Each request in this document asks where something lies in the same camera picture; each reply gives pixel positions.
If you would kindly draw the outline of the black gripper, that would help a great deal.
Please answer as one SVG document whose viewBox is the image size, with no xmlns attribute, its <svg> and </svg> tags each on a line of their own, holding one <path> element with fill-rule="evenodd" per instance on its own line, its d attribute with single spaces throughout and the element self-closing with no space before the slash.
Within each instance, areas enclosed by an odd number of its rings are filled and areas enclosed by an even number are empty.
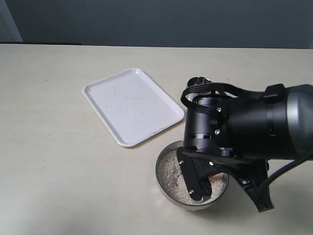
<svg viewBox="0 0 313 235">
<path fill-rule="evenodd" d="M 184 142 L 183 149 L 177 150 L 177 160 L 187 194 L 195 204 L 200 204 L 212 195 L 209 175 L 231 174 L 236 164 L 255 161 L 244 158 L 235 149 L 227 122 L 234 101 L 254 102 L 259 95 L 207 94 L 195 97 L 192 102 L 186 96 L 182 95 L 182 103 L 187 107 Z"/>
</svg>

